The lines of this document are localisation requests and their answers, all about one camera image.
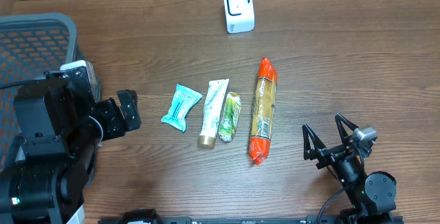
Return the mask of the green tea packet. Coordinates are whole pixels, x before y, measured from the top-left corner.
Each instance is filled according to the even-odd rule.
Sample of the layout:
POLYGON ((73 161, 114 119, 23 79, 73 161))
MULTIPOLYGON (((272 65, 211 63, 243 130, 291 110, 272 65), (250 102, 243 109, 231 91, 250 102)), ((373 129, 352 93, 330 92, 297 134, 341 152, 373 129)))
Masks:
POLYGON ((234 139, 241 114, 241 97, 235 92, 228 92, 223 117, 219 127, 219 137, 224 142, 231 142, 234 139))

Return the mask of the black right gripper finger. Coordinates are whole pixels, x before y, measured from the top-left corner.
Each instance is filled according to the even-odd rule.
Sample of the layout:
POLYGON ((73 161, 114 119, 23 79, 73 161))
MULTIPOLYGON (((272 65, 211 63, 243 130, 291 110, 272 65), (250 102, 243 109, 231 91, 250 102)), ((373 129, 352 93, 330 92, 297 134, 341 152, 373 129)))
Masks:
POLYGON ((308 124, 303 124, 303 144, 304 144, 304 160, 322 159, 324 157, 323 152, 327 147, 320 140, 320 138, 314 133, 308 124))
POLYGON ((339 132, 340 138, 342 140, 342 143, 344 145, 347 145, 350 141, 351 135, 353 134, 354 130, 358 128, 358 126, 356 124, 352 123, 350 120, 346 119, 340 113, 337 113, 335 115, 335 122, 336 122, 336 126, 338 128, 338 132, 339 132))

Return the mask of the spaghetti pack with red ends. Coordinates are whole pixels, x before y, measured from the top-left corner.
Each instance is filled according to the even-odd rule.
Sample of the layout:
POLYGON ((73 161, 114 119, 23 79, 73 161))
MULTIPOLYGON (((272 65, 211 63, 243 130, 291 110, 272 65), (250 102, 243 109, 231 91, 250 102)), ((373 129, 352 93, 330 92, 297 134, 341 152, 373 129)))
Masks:
POLYGON ((249 143, 250 157, 255 165, 261 165, 270 152, 277 83, 276 69, 268 58, 262 57, 256 77, 249 143))

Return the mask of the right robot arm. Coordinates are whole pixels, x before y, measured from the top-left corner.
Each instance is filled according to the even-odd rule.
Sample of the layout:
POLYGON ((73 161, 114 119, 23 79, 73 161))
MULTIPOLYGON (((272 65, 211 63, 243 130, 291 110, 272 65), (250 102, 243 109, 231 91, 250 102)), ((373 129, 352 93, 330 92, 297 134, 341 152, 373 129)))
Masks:
POLYGON ((371 155, 377 131, 371 126, 359 127, 341 114, 335 115, 341 144, 327 148, 308 124, 303 124, 305 160, 316 160, 317 169, 327 169, 342 188, 332 195, 310 223, 402 223, 392 216, 396 209, 396 179, 384 171, 367 174, 365 159, 371 155), (337 216, 324 215, 327 206, 345 193, 351 208, 337 216))

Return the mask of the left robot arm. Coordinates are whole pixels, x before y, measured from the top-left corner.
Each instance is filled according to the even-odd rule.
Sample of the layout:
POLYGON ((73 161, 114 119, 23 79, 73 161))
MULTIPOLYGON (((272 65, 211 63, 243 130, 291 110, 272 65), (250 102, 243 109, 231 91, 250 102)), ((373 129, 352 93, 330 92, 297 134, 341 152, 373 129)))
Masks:
POLYGON ((20 132, 1 171, 2 223, 82 223, 83 190, 98 146, 142 123, 138 97, 124 89, 103 100, 90 62, 79 60, 18 84, 20 132))

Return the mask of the teal wet wipes pack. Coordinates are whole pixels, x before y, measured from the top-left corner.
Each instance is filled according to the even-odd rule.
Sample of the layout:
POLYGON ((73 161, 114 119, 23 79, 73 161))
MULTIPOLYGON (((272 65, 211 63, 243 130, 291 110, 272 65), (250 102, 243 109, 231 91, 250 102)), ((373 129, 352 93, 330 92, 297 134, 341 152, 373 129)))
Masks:
POLYGON ((170 109, 168 113, 162 117, 161 122, 185 132, 186 116, 201 98, 201 93, 177 84, 170 109))

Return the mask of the white cream tube gold cap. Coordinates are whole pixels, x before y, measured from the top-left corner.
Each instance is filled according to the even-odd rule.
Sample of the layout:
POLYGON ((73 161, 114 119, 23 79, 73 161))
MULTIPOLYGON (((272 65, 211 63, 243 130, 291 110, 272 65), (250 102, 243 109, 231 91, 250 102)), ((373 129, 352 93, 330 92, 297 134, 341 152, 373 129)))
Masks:
POLYGON ((219 128, 223 101, 228 88, 228 79, 211 80, 203 106, 203 122, 197 145, 199 148, 213 149, 219 128))

